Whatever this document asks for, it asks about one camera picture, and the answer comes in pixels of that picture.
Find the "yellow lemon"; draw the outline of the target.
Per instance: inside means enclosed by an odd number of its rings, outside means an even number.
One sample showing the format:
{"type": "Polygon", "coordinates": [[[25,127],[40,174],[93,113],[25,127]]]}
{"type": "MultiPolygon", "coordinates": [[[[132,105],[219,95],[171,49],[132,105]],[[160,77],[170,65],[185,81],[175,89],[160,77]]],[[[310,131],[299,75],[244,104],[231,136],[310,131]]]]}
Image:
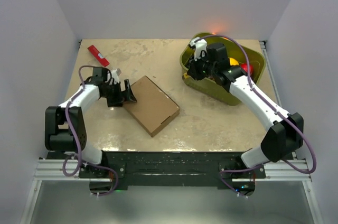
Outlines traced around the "yellow lemon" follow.
{"type": "Polygon", "coordinates": [[[231,66],[239,66],[240,65],[239,62],[234,58],[229,58],[229,62],[230,62],[231,66]]]}

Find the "brown cardboard express box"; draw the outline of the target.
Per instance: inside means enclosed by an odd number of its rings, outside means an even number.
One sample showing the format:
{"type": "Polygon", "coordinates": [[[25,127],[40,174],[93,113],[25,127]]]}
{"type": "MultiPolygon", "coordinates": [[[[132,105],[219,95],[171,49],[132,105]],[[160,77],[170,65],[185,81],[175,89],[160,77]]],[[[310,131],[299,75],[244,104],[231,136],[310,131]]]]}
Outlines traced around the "brown cardboard express box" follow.
{"type": "Polygon", "coordinates": [[[179,105],[148,76],[134,82],[131,89],[137,101],[123,107],[151,137],[179,115],[179,105]]]}

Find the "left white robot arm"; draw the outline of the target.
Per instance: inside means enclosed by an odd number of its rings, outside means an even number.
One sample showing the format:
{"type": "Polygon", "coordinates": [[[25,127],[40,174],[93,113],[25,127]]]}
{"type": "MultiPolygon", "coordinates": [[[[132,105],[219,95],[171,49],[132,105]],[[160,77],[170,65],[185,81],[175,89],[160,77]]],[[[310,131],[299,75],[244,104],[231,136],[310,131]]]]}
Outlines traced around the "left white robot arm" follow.
{"type": "Polygon", "coordinates": [[[78,70],[79,89],[58,106],[45,110],[45,147],[49,151],[74,153],[84,162],[92,163],[91,172],[98,178],[109,173],[109,164],[102,160],[103,152],[88,143],[84,121],[85,112],[99,99],[106,99],[107,107],[121,107],[136,103],[128,79],[121,88],[120,70],[106,67],[81,66],[78,70]],[[91,68],[92,75],[84,78],[83,68],[91,68]]]}

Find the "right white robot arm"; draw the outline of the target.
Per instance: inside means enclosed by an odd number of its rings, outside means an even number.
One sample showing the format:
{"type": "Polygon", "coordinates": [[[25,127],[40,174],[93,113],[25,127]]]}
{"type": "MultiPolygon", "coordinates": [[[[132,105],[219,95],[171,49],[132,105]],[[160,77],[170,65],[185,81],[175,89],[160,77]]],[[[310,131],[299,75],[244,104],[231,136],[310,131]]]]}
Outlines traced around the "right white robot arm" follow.
{"type": "Polygon", "coordinates": [[[193,49],[194,55],[189,60],[187,75],[194,80],[213,79],[249,107],[266,130],[259,146],[241,154],[241,162],[235,165],[239,177],[247,178],[255,166],[277,162],[302,147],[302,116],[282,109],[253,83],[246,70],[239,65],[233,66],[224,44],[196,40],[189,43],[189,48],[193,49]]]}

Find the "aluminium rail frame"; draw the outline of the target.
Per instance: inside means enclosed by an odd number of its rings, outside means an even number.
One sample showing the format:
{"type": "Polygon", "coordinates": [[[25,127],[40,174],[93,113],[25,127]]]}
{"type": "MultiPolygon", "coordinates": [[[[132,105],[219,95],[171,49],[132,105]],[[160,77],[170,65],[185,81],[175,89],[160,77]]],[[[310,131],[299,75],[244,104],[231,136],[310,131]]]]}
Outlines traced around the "aluminium rail frame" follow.
{"type": "MultiPolygon", "coordinates": [[[[162,152],[186,152],[186,151],[162,151],[162,152]]],[[[257,179],[257,181],[307,181],[310,179],[308,173],[307,163],[305,160],[294,160],[292,154],[288,155],[290,159],[287,162],[283,160],[277,162],[266,162],[258,165],[257,167],[247,168],[248,171],[254,170],[260,166],[265,169],[266,177],[264,179],[257,179]]],[[[91,166],[100,170],[106,170],[110,175],[117,176],[117,172],[103,164],[90,165],[84,162],[79,170],[73,176],[65,176],[63,174],[63,165],[66,155],[61,153],[51,152],[46,159],[40,159],[35,171],[34,180],[36,181],[71,181],[80,180],[91,182],[91,179],[82,179],[79,176],[80,170],[83,167],[91,166]]],[[[109,183],[117,188],[118,183],[113,179],[103,179],[104,183],[109,183]]]]}

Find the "red apple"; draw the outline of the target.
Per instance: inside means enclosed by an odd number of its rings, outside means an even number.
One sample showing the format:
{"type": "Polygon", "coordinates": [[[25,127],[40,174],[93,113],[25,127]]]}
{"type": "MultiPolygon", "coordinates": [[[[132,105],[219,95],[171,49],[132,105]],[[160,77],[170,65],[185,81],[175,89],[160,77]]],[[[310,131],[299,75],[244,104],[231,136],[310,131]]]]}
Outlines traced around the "red apple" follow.
{"type": "Polygon", "coordinates": [[[251,64],[243,63],[240,66],[246,73],[249,73],[250,76],[252,76],[252,74],[254,72],[254,68],[251,64]]]}

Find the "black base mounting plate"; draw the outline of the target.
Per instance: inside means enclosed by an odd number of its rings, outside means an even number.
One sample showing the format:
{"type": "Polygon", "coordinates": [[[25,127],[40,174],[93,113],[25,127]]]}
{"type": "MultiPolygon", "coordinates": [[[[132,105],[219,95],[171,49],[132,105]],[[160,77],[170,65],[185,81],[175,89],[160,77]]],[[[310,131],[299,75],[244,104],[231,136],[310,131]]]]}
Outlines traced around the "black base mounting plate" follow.
{"type": "Polygon", "coordinates": [[[87,166],[80,170],[82,179],[91,179],[93,192],[110,188],[103,179],[113,178],[119,190],[130,186],[202,186],[239,192],[252,192],[255,181],[266,177],[260,166],[248,171],[239,152],[105,152],[103,165],[117,172],[87,166]]]}

